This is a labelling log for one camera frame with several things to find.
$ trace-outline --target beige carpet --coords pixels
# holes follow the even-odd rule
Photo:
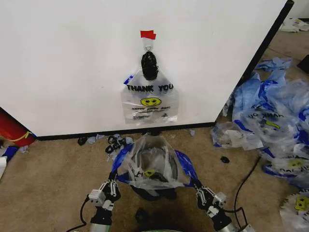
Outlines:
[[[276,51],[268,49],[265,57],[292,56],[297,60],[287,76],[308,78],[295,66],[304,55],[309,54],[307,41],[309,32],[279,32],[270,47]],[[236,190],[253,166],[257,152],[214,147],[210,128],[196,129],[194,137],[187,130],[165,131],[163,135],[173,148],[190,157],[204,185],[227,195],[226,208],[231,209]],[[0,180],[0,231],[64,232],[79,225],[79,210],[85,196],[98,188],[111,170],[111,162],[106,161],[104,151],[107,145],[106,139],[84,146],[79,146],[77,139],[36,141],[30,146],[29,153],[18,152]],[[222,163],[221,156],[227,156],[230,163]],[[261,163],[244,185],[238,206],[244,207],[247,219],[256,231],[282,232],[279,206],[283,198],[296,189],[282,179],[264,174]],[[143,229],[214,231],[211,220],[197,208],[192,188],[177,188],[176,200],[161,199],[157,202],[141,199],[125,184],[120,184],[120,191],[122,198],[115,203],[112,232],[137,231],[140,225],[134,215],[139,207],[152,216],[149,223],[142,226]],[[88,203],[84,209],[86,221],[94,212],[94,206]]]

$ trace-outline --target white wall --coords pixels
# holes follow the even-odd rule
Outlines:
[[[288,18],[309,18],[309,0],[293,0],[294,5]]]
[[[213,122],[285,2],[3,0],[0,106],[37,136]],[[177,123],[125,124],[120,91],[148,29]]]

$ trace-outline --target black frame edge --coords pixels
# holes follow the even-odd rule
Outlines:
[[[101,132],[91,132],[91,133],[80,133],[80,134],[64,134],[64,135],[50,135],[50,136],[39,136],[37,137],[40,141],[45,140],[58,140],[58,139],[76,139],[81,137],[92,137],[97,134],[113,135],[113,134],[134,134],[134,133],[146,133],[146,132],[158,132],[158,131],[170,131],[170,130],[181,130],[181,129],[191,129],[191,128],[202,128],[202,127],[212,127],[216,122],[204,122],[195,124],[185,124],[177,126],[166,126],[166,127],[153,127],[153,128],[140,128],[140,129],[129,129],[129,130],[110,130]]]

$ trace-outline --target yellow smiley face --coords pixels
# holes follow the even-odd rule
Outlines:
[[[161,100],[159,98],[143,98],[140,103],[144,106],[156,106],[161,104]]]

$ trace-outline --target white plastic bag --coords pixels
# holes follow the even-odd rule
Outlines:
[[[309,231],[309,211],[295,209],[298,197],[309,197],[309,189],[303,189],[297,194],[288,196],[280,208],[280,215],[287,232]]]
[[[298,134],[293,118],[263,109],[241,112],[238,123],[266,143],[291,143]]]
[[[262,141],[256,135],[242,131],[234,122],[217,123],[211,129],[211,137],[216,147],[242,147],[246,151],[263,147]]]
[[[127,174],[126,183],[140,189],[169,189],[189,185],[191,181],[165,138],[148,134],[134,143],[117,172],[119,176]]]
[[[121,99],[126,123],[139,125],[177,120],[178,91],[160,70],[155,80],[148,81],[139,69],[125,84]]]

